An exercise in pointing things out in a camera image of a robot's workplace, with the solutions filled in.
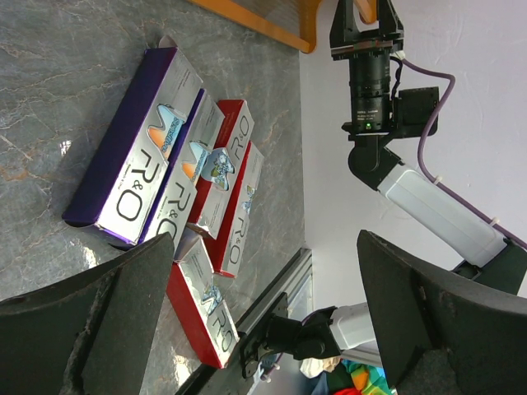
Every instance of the box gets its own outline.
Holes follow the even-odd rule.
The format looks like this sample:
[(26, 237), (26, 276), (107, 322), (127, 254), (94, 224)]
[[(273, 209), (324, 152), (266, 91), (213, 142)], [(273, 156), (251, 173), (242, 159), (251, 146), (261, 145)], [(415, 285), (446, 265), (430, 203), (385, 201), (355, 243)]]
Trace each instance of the box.
[(225, 115), (216, 145), (203, 167), (189, 226), (214, 239), (218, 236), (226, 206), (240, 172), (254, 121), (244, 100), (220, 100)]
[(199, 174), (224, 118), (211, 96), (202, 89), (172, 149), (169, 170), (142, 230), (140, 243), (169, 232), (177, 249), (196, 198)]
[(221, 369), (240, 339), (212, 272), (202, 237), (186, 229), (166, 294), (199, 360)]
[(148, 49), (63, 219), (134, 245), (202, 80), (177, 48)]
[(216, 239), (205, 239), (214, 271), (227, 277), (236, 277), (249, 228), (249, 213), (264, 156), (250, 142), (240, 167), (240, 174), (232, 189), (231, 200), (223, 217)]

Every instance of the white and purple box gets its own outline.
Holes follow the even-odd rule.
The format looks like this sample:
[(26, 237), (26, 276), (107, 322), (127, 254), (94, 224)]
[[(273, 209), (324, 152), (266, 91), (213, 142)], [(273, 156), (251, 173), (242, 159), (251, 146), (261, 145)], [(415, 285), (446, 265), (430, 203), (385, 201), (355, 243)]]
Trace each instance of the white and purple box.
[(63, 219), (128, 247), (140, 240), (201, 78), (181, 51), (148, 49)]
[(168, 232), (177, 249), (198, 193), (196, 183), (224, 118), (211, 96), (202, 89), (170, 153), (169, 169), (142, 230), (140, 243)]

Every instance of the marble tabletop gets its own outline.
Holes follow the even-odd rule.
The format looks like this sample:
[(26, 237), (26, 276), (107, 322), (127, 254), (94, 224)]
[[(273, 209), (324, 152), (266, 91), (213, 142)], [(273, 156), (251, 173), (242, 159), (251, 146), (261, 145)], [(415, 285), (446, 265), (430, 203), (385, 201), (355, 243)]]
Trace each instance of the marble tabletop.
[[(298, 52), (184, 0), (0, 0), (0, 300), (119, 252), (61, 215), (141, 61), (175, 38), (212, 97), (243, 98), (265, 155), (234, 320), (304, 242)], [(174, 395), (199, 366), (165, 298), (141, 394)]]

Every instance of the red box side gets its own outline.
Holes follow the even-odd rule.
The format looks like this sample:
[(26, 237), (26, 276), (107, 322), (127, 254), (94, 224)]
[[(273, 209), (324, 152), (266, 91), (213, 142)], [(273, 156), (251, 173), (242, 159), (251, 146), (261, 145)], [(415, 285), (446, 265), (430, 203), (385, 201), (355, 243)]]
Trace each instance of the red box side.
[[(232, 129), (234, 128), (234, 125), (238, 120), (238, 115), (240, 115), (240, 111), (244, 105), (244, 102), (244, 100), (220, 100), (217, 102), (217, 106), (225, 115), (225, 119), (223, 119), (222, 128), (220, 129), (220, 132), (217, 135), (217, 140), (216, 144), (214, 145), (214, 149), (223, 148), (229, 142)], [(196, 184), (198, 194), (196, 195), (196, 199), (194, 200), (194, 205), (190, 210), (190, 215), (188, 219), (188, 222), (190, 222), (191, 224), (198, 223), (199, 217), (201, 216), (201, 210), (205, 205), (205, 201), (207, 200), (208, 196), (208, 191), (210, 191), (211, 187), (212, 183), (210, 181), (207, 181), (203, 177), (199, 177), (198, 183)]]
[(205, 365), (223, 368), (178, 263), (172, 265), (166, 294), (199, 360)]
[(234, 221), (234, 216), (236, 215), (238, 197), (240, 196), (241, 185), (244, 182), (245, 169), (247, 168), (247, 161), (249, 159), (249, 153), (252, 145), (253, 143), (249, 142), (247, 151), (245, 151), (244, 159), (241, 162), (240, 173), (238, 174), (238, 179), (236, 180), (236, 184), (232, 189), (231, 199), (227, 204), (227, 209), (225, 210), (222, 226), (220, 227), (220, 232), (217, 236), (217, 239), (203, 239), (203, 242), (207, 247), (208, 256), (210, 257), (212, 266), (214, 267), (214, 272), (220, 273), (227, 277), (234, 276), (222, 270), (223, 258), (225, 257), (227, 244), (229, 242), (229, 237), (231, 236), (232, 223)]

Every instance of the table surface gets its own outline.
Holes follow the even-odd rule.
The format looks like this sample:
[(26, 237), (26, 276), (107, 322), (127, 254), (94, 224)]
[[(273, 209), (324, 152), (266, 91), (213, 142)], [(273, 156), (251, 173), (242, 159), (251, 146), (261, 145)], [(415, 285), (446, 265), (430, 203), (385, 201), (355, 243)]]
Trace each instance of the table surface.
[[(248, 100), (265, 155), (240, 275), (218, 279), (234, 320), (303, 245), (297, 51), (184, 0), (0, 0), (0, 300), (119, 253), (61, 215), (164, 34), (212, 97)], [(198, 366), (165, 298), (141, 394), (173, 395)]]

